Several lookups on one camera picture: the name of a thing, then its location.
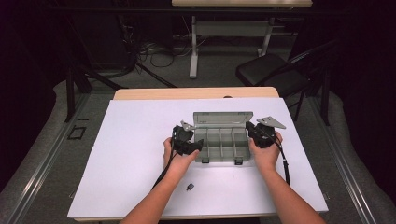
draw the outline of chair seat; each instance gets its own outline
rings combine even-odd
[[[266,54],[255,60],[239,65],[236,68],[236,76],[246,86],[256,86],[256,84],[268,77],[274,70],[285,63],[286,62],[277,55]],[[275,87],[280,97],[287,97],[306,87],[308,82],[309,81],[299,72],[291,70],[275,75],[260,86]]]

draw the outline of open box lid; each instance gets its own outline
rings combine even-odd
[[[253,112],[194,112],[194,126],[202,128],[245,128]]]

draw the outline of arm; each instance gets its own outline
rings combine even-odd
[[[163,145],[165,147],[163,154],[163,166],[169,161],[172,153],[171,138],[167,138]],[[176,154],[173,158],[169,169],[154,189],[122,220],[121,224],[126,223],[155,223],[160,220],[163,209],[165,209],[172,192],[178,182],[186,174],[187,169],[192,161],[198,156],[199,150],[195,150],[189,156],[180,156]]]
[[[280,133],[276,135],[281,142]],[[279,156],[277,146],[272,144],[268,148],[258,148],[250,139],[249,147],[282,223],[325,223],[321,216],[276,171],[276,161]]]

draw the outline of white tabletop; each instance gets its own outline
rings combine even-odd
[[[328,211],[289,111],[281,98],[111,101],[68,217],[122,219],[151,190],[163,168],[163,140],[193,112],[253,111],[272,116],[289,162],[291,187],[318,212]],[[276,169],[284,175],[281,158]],[[192,183],[195,187],[186,191]],[[163,218],[255,217],[276,210],[253,159],[193,163],[175,189]]]
[[[311,0],[172,0],[174,7],[311,7]]]

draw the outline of table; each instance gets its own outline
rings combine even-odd
[[[328,211],[289,111],[274,88],[119,90],[110,102],[68,217],[120,220],[150,191],[163,168],[163,140],[194,111],[253,111],[287,126],[283,148],[290,182],[318,212]],[[194,162],[175,189],[162,219],[259,217],[276,213],[254,160]],[[276,169],[283,175],[281,157]],[[186,187],[194,184],[192,190]]]
[[[311,7],[311,0],[172,0],[174,7]],[[197,78],[198,35],[263,36],[259,56],[265,55],[273,30],[274,18],[269,21],[197,21],[191,20],[190,78]]]

